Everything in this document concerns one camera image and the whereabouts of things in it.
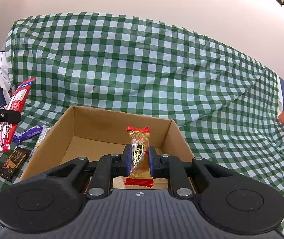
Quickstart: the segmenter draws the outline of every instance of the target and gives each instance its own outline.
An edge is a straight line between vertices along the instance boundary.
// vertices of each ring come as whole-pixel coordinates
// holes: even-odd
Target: gingham fabric
[[[195,156],[284,196],[277,75],[239,51],[162,22],[69,13],[15,22],[6,57],[13,87],[36,77],[17,132],[53,125],[70,105],[174,119]]]

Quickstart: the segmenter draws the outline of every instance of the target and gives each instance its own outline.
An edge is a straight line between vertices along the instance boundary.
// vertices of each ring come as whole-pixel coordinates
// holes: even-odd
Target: black snack package
[[[29,154],[30,150],[16,147],[0,169],[0,176],[12,182],[12,176],[15,170],[28,158]]]

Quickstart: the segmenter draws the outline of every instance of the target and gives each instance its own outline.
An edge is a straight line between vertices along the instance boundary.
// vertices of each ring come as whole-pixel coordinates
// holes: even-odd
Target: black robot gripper
[[[278,191],[200,157],[181,162],[150,147],[151,176],[168,189],[112,189],[131,151],[79,157],[1,190],[0,238],[283,238]]]

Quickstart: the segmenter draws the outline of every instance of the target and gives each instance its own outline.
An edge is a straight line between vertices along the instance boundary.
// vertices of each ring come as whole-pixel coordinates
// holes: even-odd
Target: silver screw
[[[179,196],[187,197],[192,194],[192,191],[188,188],[180,188],[176,191]]]
[[[89,194],[91,196],[100,196],[104,193],[104,190],[101,189],[101,188],[92,188],[92,189],[89,189]]]

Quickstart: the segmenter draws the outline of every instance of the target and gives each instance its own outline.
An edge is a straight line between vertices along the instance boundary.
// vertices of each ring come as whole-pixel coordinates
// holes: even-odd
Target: wall
[[[284,79],[284,5],[276,0],[0,0],[0,48],[15,20],[74,11],[126,14],[194,30]]]

